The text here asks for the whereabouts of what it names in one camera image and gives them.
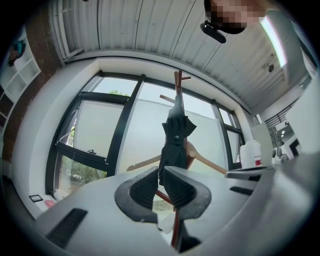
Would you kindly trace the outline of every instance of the small sign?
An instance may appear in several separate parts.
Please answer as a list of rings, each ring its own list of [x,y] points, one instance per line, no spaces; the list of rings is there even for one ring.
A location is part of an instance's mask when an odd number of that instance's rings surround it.
[[[29,195],[29,197],[30,197],[30,199],[32,200],[32,202],[34,202],[34,203],[43,201],[43,199],[41,198],[41,196],[38,195],[38,194]]]

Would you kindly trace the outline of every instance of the white plastic container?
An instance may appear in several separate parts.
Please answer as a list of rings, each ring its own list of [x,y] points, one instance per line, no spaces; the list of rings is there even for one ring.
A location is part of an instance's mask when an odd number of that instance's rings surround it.
[[[242,169],[262,166],[260,143],[256,140],[250,140],[241,146],[240,158]]]

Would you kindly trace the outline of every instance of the umbrella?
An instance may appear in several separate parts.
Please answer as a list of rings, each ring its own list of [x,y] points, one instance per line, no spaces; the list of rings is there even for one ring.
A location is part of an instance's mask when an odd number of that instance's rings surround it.
[[[187,138],[195,129],[183,108],[182,92],[175,96],[175,103],[169,110],[166,123],[162,124],[165,133],[165,144],[161,151],[158,168],[159,185],[164,185],[163,171],[165,166],[175,166],[187,169],[187,150],[184,147]]]

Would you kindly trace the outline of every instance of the ceiling light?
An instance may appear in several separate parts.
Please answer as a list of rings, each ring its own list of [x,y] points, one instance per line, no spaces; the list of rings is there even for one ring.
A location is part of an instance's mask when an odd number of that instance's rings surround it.
[[[263,27],[266,34],[268,35],[273,45],[273,48],[275,50],[275,53],[278,57],[280,67],[282,68],[287,63],[287,60],[286,60],[284,50],[281,46],[280,40],[277,36],[277,33],[267,16],[264,17],[264,19],[260,22],[260,24]]]

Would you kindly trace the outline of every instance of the white corrugated ceiling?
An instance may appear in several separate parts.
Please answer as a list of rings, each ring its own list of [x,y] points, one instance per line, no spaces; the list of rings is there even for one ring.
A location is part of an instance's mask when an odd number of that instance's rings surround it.
[[[220,44],[200,29],[203,0],[63,0],[63,21],[70,51],[131,49],[170,57],[205,72],[249,109],[268,107],[289,89],[263,28],[224,34]],[[263,68],[267,62],[271,73]]]

